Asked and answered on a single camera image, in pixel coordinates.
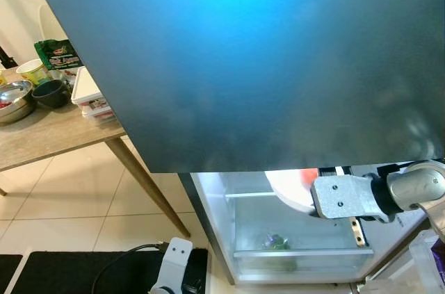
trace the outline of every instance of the plastic container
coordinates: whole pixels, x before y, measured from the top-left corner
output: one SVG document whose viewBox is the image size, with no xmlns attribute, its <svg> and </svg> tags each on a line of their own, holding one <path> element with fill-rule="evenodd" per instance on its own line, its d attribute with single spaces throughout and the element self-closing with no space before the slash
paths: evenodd
<svg viewBox="0 0 445 294">
<path fill-rule="evenodd" d="M 428 294 L 445 293 L 445 285 L 431 252 L 431 247 L 438 238 L 439 236 L 432 229 L 424 230 L 410 244 L 412 258 Z"/>
<path fill-rule="evenodd" d="M 16 73 L 34 85 L 40 85 L 52 80 L 51 74 L 40 59 L 35 59 L 20 65 Z"/>
<path fill-rule="evenodd" d="M 3 69 L 0 69 L 0 85 L 7 84 L 5 76 L 3 75 Z"/>
<path fill-rule="evenodd" d="M 101 124 L 116 119 L 116 116 L 114 116 L 110 107 L 91 110 L 89 113 L 82 112 L 82 116 L 95 124 Z"/>
<path fill-rule="evenodd" d="M 71 102 L 82 110 L 82 116 L 94 122 L 104 122 L 114 117 L 114 113 L 86 67 L 77 71 Z"/>
</svg>

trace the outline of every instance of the refrigerator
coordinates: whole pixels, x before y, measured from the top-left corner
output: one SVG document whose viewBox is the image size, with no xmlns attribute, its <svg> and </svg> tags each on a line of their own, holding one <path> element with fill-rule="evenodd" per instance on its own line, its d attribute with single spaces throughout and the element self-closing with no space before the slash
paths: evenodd
<svg viewBox="0 0 445 294">
<path fill-rule="evenodd" d="M 47 0 L 232 284 L 347 283 L 426 221 L 327 220 L 266 173 L 444 157 L 445 0 Z"/>
</svg>

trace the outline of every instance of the wooden table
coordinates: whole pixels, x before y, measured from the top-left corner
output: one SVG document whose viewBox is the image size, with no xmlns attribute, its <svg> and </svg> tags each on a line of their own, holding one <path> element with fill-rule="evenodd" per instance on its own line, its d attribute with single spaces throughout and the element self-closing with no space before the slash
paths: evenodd
<svg viewBox="0 0 445 294">
<path fill-rule="evenodd" d="M 3 75 L 9 82 L 20 79 L 15 68 L 4 71 Z M 0 125 L 0 171 L 105 142 L 176 228 L 190 237 L 158 186 L 120 138 L 125 134 L 117 120 L 96 125 L 82 117 L 73 104 L 52 111 L 38 104 L 24 119 Z M 0 194 L 6 196 L 7 192 L 0 189 Z"/>
</svg>

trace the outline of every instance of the black mat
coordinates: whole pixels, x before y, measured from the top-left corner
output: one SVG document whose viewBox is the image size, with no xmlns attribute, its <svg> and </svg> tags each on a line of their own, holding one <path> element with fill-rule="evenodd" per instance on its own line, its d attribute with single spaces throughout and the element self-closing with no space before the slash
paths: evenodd
<svg viewBox="0 0 445 294">
<path fill-rule="evenodd" d="M 96 274 L 121 252 L 33 252 L 13 294 L 90 294 Z M 163 253 L 134 252 L 120 259 L 101 277 L 97 294 L 147 294 L 158 278 Z M 194 249 L 184 284 L 200 281 L 204 294 L 207 250 Z"/>
<path fill-rule="evenodd" d="M 20 254 L 0 254 L 0 293 L 8 287 L 15 269 L 22 260 Z"/>
</svg>

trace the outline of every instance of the green package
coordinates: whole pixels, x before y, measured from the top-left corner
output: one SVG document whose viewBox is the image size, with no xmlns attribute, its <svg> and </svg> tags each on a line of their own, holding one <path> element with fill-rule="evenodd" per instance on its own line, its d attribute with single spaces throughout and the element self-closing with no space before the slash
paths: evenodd
<svg viewBox="0 0 445 294">
<path fill-rule="evenodd" d="M 65 70 L 83 66 L 83 63 L 70 41 L 66 40 L 44 40 L 34 44 L 40 60 L 48 70 Z"/>
</svg>

